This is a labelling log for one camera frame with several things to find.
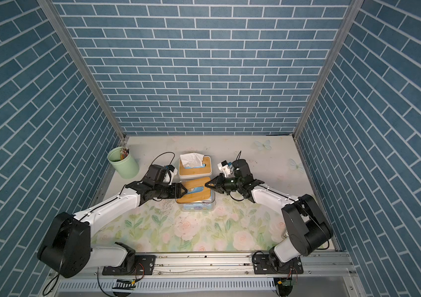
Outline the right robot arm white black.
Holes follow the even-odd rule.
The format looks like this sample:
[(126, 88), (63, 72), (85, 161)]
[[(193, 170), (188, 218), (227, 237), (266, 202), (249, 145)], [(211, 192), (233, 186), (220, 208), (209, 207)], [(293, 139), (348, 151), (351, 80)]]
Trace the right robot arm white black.
[(272, 247), (267, 257), (267, 264), (276, 273), (289, 270), (291, 261), (310, 255), (333, 237), (333, 228), (313, 196), (291, 196), (272, 189), (253, 176), (244, 159), (222, 162), (219, 170), (205, 187), (228, 196), (237, 192), (243, 200), (282, 214), (288, 237)]

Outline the dark bamboo lid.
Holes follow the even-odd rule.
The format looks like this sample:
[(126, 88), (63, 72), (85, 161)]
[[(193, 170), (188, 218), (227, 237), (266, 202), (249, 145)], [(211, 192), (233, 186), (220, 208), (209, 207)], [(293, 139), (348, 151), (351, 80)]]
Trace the dark bamboo lid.
[(209, 177), (182, 181), (182, 185), (188, 192), (182, 197), (177, 199), (178, 204), (191, 204), (196, 202), (207, 202), (211, 200), (212, 191), (205, 187), (205, 184), (210, 182)]

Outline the clear plastic tissue box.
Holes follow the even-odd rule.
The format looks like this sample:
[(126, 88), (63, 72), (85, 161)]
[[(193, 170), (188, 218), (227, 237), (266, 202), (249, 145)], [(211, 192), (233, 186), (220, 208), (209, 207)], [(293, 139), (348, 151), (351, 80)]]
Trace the clear plastic tissue box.
[(191, 202), (185, 204), (178, 204), (180, 209), (184, 212), (207, 212), (212, 211), (215, 208), (215, 195), (212, 192), (209, 199)]

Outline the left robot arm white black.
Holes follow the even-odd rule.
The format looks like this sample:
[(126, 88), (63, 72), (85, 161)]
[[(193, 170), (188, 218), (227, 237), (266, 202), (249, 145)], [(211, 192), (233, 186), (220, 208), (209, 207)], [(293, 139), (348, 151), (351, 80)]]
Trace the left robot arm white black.
[(113, 275), (135, 272), (133, 248), (121, 242), (109, 247), (94, 246), (92, 238), (106, 224), (149, 200), (182, 198), (188, 190), (181, 183), (173, 182), (177, 174), (173, 165), (152, 164), (141, 180), (124, 185), (113, 197), (75, 214), (58, 214), (38, 249), (38, 260), (64, 278), (100, 267)]

